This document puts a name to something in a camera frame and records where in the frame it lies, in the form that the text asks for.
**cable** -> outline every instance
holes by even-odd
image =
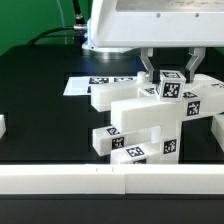
[[[57,5],[58,5],[58,9],[59,9],[59,12],[60,12],[60,15],[61,15],[62,26],[65,27],[65,17],[64,17],[63,9],[61,7],[60,0],[57,0]],[[65,45],[67,45],[67,44],[68,44],[68,40],[67,40],[67,37],[65,37]]]
[[[74,7],[74,11],[75,11],[75,21],[76,21],[76,24],[85,24],[85,20],[84,20],[84,17],[82,15],[82,12],[81,12],[81,8],[80,8],[80,5],[79,5],[79,1],[78,0],[73,0],[73,7]]]
[[[48,31],[45,31],[43,33],[41,33],[40,35],[38,35],[37,37],[33,38],[32,40],[30,40],[27,45],[35,45],[35,43],[40,39],[40,38],[43,38],[44,36],[48,35],[48,34],[51,34],[51,33],[56,33],[56,32],[59,32],[59,31],[65,31],[65,30],[73,30],[74,31],[74,28],[72,26],[68,26],[68,27],[59,27],[59,28],[55,28],[55,29],[52,29],[52,30],[48,30]]]

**black tabletop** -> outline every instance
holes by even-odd
[[[188,49],[155,49],[153,65],[179,69]],[[224,56],[213,48],[198,73],[224,80]],[[7,132],[0,164],[109,163],[92,147],[92,129],[110,125],[90,96],[63,96],[69,77],[136,75],[138,57],[100,60],[78,46],[17,46],[0,57],[0,114]],[[180,163],[222,164],[212,118],[183,122]],[[0,223],[220,223],[223,196],[48,195],[0,196]]]

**white foam block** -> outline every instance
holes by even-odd
[[[149,88],[151,84],[138,81],[106,83],[92,86],[91,105],[99,112],[111,109],[111,102],[138,97],[138,88]]]
[[[183,119],[181,102],[161,102],[156,96],[112,102],[111,106],[111,123],[121,133]]]
[[[224,194],[224,168],[215,165],[124,165],[127,194]]]
[[[6,132],[5,118],[4,115],[0,115],[0,138],[4,135],[5,132]]]
[[[150,128],[122,134],[112,126],[93,130],[93,147],[99,156],[109,155],[112,149],[148,142],[150,139]]]
[[[85,194],[125,194],[125,175],[108,165],[86,165]]]
[[[160,160],[159,144],[150,142],[111,151],[111,164],[153,164]]]
[[[85,174],[82,165],[4,165],[0,194],[84,194]]]
[[[224,151],[224,115],[215,115],[212,121],[212,133]]]

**green background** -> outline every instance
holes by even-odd
[[[15,45],[26,44],[38,34],[62,27],[57,0],[0,0],[0,55]],[[92,0],[79,0],[87,20]],[[60,0],[65,25],[75,23],[72,0]],[[42,43],[64,43],[64,39],[47,39]]]

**black cable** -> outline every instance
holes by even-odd
[[[75,14],[79,15],[81,14],[81,8],[80,8],[80,5],[79,5],[79,1],[78,0],[73,0],[73,6],[74,6],[74,10],[75,10]]]
[[[38,35],[37,37],[30,40],[27,43],[27,45],[34,45],[40,38],[43,38],[44,36],[46,36],[48,34],[56,33],[56,32],[59,32],[59,31],[65,31],[65,30],[73,30],[74,31],[74,28],[73,28],[73,26],[68,26],[68,27],[59,27],[59,28],[55,28],[55,29],[52,29],[52,30],[45,31],[45,32],[41,33],[40,35]]]
[[[75,16],[76,24],[85,24],[85,20],[84,20],[84,17],[82,15],[82,12],[81,12],[79,1],[78,0],[73,0],[72,2],[73,2],[75,15],[76,15]]]

